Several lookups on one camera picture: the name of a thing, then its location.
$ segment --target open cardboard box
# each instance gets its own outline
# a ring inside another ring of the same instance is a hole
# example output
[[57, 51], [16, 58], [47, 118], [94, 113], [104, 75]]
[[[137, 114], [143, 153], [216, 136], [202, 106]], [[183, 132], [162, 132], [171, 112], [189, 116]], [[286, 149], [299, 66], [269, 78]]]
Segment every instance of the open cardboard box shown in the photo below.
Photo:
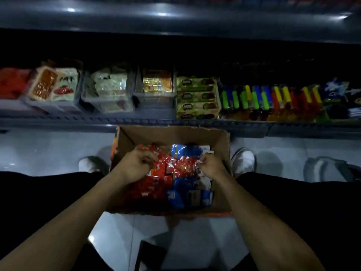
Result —
[[[119, 163], [127, 152], [133, 150], [136, 145], [152, 143], [157, 145], [210, 145], [210, 149], [214, 151], [214, 154], [219, 156], [223, 160], [223, 164], [227, 170], [231, 171], [229, 133], [220, 129], [191, 126], [118, 126], [112, 148], [110, 170]], [[212, 190], [214, 191], [212, 205], [201, 209], [140, 208], [137, 205], [124, 201], [124, 196], [120, 194], [119, 198], [113, 203], [110, 211], [153, 216], [178, 215], [198, 217], [231, 215], [230, 206], [215, 181], [212, 181]]]

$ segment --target shoe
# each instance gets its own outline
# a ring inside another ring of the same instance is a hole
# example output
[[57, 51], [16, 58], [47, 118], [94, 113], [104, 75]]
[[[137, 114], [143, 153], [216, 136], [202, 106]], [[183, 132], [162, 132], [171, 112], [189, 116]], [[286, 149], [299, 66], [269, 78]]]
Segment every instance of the shoe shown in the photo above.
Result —
[[234, 178], [256, 170], [255, 155], [247, 148], [242, 147], [231, 158], [232, 174]]
[[79, 161], [78, 171], [88, 173], [101, 172], [106, 175], [109, 171], [109, 167], [101, 158], [89, 156]]

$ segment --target upper shelf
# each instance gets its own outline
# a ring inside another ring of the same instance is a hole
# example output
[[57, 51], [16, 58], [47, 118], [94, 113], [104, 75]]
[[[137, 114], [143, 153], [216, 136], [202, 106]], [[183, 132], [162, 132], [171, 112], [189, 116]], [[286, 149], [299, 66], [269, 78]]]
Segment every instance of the upper shelf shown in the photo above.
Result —
[[148, 1], [0, 0], [0, 28], [361, 43], [354, 0]]

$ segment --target black pants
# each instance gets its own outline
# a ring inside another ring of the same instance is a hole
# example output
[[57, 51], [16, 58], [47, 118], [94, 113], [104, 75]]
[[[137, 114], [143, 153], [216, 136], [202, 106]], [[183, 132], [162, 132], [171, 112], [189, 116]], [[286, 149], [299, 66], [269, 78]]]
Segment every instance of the black pants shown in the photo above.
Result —
[[[29, 177], [0, 172], [0, 259], [90, 190], [101, 173]], [[360, 269], [361, 184], [306, 183], [246, 173], [237, 182], [287, 223], [316, 253], [326, 270]], [[73, 269], [111, 270], [87, 244]], [[235, 269], [256, 270], [246, 256]]]

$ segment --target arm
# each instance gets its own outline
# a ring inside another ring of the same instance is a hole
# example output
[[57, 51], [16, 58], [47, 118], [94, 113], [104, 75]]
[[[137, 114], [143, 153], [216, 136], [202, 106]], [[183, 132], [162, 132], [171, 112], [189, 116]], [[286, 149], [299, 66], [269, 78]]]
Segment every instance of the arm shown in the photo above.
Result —
[[0, 270], [70, 270], [95, 223], [119, 191], [146, 175], [157, 156], [135, 149], [88, 193], [0, 261]]
[[250, 254], [260, 271], [324, 270], [312, 249], [286, 223], [248, 193], [213, 154], [201, 170], [221, 187]]

